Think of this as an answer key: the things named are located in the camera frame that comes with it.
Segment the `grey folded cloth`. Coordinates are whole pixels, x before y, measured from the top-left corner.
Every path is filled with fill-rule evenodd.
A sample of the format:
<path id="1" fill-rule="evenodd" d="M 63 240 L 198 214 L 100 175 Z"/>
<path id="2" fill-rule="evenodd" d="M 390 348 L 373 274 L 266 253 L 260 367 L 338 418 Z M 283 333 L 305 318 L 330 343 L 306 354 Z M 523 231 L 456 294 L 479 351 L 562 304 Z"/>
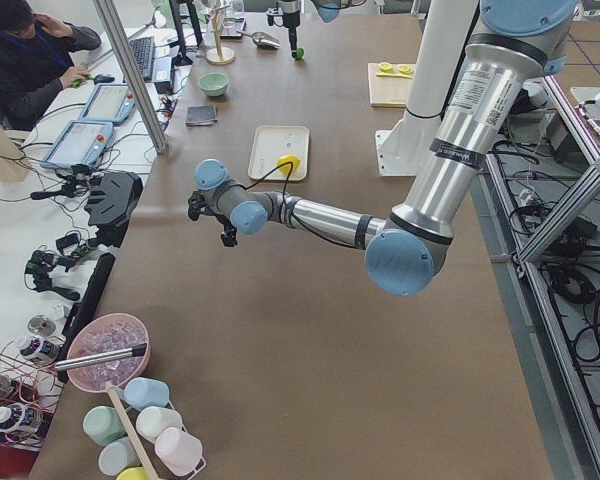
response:
<path id="1" fill-rule="evenodd" d="M 190 106 L 187 108 L 185 125 L 187 127 L 210 126 L 217 120 L 217 109 L 214 105 Z"/>

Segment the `pink bowl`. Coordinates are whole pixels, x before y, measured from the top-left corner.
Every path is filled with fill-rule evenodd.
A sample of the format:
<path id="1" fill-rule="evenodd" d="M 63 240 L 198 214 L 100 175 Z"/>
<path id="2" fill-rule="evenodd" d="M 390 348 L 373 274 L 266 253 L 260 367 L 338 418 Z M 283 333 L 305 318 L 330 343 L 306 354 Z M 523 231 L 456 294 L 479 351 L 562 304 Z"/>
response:
<path id="1" fill-rule="evenodd" d="M 68 378 L 82 391 L 99 393 L 105 390 L 108 383 L 115 387 L 124 387 L 145 370 L 151 354 L 149 334 L 145 325 L 127 313 L 101 316 L 76 335 L 68 349 L 67 359 L 111 354 L 122 350 L 132 351 L 137 348 L 143 351 L 141 355 L 131 354 L 125 358 L 71 369 L 67 372 Z"/>

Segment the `seated person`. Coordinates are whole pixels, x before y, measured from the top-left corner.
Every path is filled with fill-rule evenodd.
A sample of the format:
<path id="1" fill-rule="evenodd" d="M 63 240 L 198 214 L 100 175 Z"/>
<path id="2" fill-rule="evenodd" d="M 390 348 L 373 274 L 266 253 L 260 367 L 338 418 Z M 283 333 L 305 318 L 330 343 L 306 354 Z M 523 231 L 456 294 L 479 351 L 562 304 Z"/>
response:
<path id="1" fill-rule="evenodd" d="M 32 130 L 59 93 L 88 80 L 71 55 L 101 46 L 98 33 L 26 1 L 0 1 L 0 104 L 11 127 Z"/>

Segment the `green ceramic bowl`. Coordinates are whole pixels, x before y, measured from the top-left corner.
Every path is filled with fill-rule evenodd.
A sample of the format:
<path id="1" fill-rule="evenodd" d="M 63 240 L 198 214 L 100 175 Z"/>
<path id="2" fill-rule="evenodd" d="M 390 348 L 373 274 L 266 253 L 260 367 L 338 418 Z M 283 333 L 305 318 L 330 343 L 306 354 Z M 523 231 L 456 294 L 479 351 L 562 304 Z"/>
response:
<path id="1" fill-rule="evenodd" d="M 229 85 L 228 77 L 220 72 L 212 72 L 198 79 L 199 89 L 208 97 L 223 96 Z"/>

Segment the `yellow lemon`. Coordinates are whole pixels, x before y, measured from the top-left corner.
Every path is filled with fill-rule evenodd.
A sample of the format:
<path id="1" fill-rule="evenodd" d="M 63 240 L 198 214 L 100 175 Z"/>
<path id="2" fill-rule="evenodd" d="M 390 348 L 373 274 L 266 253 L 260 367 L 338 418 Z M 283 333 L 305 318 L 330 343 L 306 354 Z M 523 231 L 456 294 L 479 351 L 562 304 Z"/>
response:
<path id="1" fill-rule="evenodd" d="M 300 159 L 291 154 L 280 156 L 276 163 L 276 169 L 284 176 L 290 177 L 300 167 Z"/>

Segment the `wooden cutting board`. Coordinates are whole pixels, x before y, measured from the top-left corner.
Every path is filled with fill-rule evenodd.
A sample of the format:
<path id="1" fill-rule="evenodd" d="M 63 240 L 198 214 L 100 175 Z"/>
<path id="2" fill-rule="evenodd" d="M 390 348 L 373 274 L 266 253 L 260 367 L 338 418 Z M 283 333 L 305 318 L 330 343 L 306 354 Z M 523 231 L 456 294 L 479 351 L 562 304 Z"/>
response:
<path id="1" fill-rule="evenodd" d="M 406 102 L 409 97 L 411 86 L 413 83 L 412 79 L 404 78 L 381 78 L 376 77 L 375 72 L 381 72 L 378 68 L 379 63 L 368 63 L 367 64 L 367 75 L 369 85 L 369 99 L 370 104 L 373 107 L 387 107 L 387 108 L 403 108 L 406 106 Z M 389 73 L 400 73 L 397 66 L 405 63 L 391 63 L 393 70 Z M 414 76 L 415 65 L 407 64 L 413 72 L 408 75 Z"/>

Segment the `blue teach pendant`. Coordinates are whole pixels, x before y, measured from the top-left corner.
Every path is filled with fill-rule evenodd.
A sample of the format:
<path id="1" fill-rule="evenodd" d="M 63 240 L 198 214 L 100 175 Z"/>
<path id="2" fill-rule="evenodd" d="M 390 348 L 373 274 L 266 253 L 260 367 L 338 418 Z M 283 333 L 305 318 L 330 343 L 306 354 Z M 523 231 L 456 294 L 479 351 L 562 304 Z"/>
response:
<path id="1" fill-rule="evenodd" d="M 52 170 L 70 170 L 75 165 L 97 167 L 114 133 L 109 121 L 69 122 L 40 162 Z"/>
<path id="2" fill-rule="evenodd" d="M 135 98 L 126 84 L 97 84 L 80 118 L 121 125 L 129 118 L 134 108 Z"/>

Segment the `black keyboard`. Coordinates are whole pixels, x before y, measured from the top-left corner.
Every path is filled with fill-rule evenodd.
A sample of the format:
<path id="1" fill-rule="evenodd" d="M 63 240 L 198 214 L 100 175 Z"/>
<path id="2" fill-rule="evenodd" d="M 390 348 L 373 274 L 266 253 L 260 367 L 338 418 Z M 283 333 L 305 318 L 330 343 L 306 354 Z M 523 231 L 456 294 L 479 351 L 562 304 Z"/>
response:
<path id="1" fill-rule="evenodd" d="M 129 46 L 142 78 L 145 81 L 151 80 L 154 65 L 154 38 L 141 37 L 131 39 Z"/>

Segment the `wooden cup tree stand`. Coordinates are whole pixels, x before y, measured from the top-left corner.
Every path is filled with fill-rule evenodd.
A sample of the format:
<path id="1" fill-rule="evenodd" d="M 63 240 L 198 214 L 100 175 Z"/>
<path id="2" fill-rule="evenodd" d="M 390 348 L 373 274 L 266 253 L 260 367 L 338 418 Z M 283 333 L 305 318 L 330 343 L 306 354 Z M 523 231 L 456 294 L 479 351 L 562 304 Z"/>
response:
<path id="1" fill-rule="evenodd" d="M 235 61 L 235 52 L 222 44 L 220 32 L 224 20 L 224 12 L 228 6 L 223 1 L 202 1 L 205 13 L 209 15 L 207 32 L 213 35 L 213 45 L 205 52 L 206 61 L 215 66 L 228 65 Z"/>

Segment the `white rectangular tray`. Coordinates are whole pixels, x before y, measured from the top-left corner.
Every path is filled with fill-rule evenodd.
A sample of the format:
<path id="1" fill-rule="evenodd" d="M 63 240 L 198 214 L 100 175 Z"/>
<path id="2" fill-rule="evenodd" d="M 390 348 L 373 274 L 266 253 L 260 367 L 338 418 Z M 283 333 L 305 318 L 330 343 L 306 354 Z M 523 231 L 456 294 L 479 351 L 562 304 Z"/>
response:
<path id="1" fill-rule="evenodd" d="M 297 165 L 290 174 L 290 182 L 305 179 L 308 170 L 310 131 L 304 126 L 261 125 L 256 128 L 247 168 L 252 180 L 259 180 L 278 165 L 280 159 L 291 155 Z"/>

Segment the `metal scoop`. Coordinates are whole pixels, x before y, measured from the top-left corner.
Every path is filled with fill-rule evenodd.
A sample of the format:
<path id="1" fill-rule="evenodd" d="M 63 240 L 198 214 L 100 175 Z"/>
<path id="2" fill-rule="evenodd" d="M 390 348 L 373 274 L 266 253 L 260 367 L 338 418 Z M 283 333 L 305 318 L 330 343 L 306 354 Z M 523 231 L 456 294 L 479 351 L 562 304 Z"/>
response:
<path id="1" fill-rule="evenodd" d="M 239 35 L 241 37 L 249 38 L 252 43 L 260 49 L 277 50 L 280 48 L 280 42 L 275 37 L 265 32 L 249 33 L 246 31 L 239 31 Z"/>

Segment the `pastel cup rack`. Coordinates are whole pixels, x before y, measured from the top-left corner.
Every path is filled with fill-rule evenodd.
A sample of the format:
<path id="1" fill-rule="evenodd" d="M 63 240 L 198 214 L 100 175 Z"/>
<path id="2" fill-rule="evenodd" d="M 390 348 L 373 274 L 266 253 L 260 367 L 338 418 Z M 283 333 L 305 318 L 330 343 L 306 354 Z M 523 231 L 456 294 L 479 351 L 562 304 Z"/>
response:
<path id="1" fill-rule="evenodd" d="M 205 467 L 201 440 L 186 431 L 182 417 L 169 399 L 166 383 L 136 377 L 123 389 L 113 384 L 99 388 L 78 386 L 88 393 L 105 393 L 110 407 L 92 408 L 83 419 L 84 432 L 104 447 L 99 468 L 114 474 L 113 455 L 124 452 L 140 461 L 148 479 L 160 475 L 141 441 L 153 445 L 155 455 L 175 476 L 192 479 Z"/>

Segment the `yellow plastic knife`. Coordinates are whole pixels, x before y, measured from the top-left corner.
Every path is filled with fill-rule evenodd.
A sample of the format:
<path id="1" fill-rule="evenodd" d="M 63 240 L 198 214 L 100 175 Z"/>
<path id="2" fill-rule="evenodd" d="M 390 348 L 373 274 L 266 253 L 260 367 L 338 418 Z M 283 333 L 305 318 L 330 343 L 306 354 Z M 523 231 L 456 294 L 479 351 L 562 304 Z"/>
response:
<path id="1" fill-rule="evenodd" d="M 402 74 L 402 73 L 389 73 L 389 72 L 375 72 L 376 77 L 381 78 L 404 78 L 404 79 L 412 79 L 412 75 Z"/>

